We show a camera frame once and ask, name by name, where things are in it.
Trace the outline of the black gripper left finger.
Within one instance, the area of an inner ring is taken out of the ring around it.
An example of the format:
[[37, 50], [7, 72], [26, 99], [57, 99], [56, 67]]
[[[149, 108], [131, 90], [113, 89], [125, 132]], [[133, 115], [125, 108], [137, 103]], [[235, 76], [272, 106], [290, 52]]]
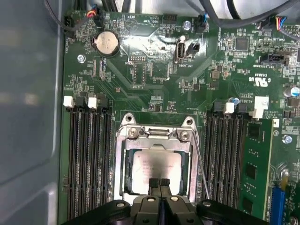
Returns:
[[158, 225], [161, 193], [160, 180], [149, 180], [149, 194], [134, 199], [133, 204], [113, 200], [83, 213], [65, 225]]

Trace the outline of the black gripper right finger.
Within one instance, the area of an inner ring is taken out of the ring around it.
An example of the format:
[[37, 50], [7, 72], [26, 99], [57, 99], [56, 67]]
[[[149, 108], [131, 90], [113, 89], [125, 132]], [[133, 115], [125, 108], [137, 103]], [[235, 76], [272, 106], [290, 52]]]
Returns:
[[269, 223], [213, 200], [200, 201], [194, 206], [180, 195], [172, 195], [170, 180], [161, 179], [161, 197], [169, 225], [268, 225]]

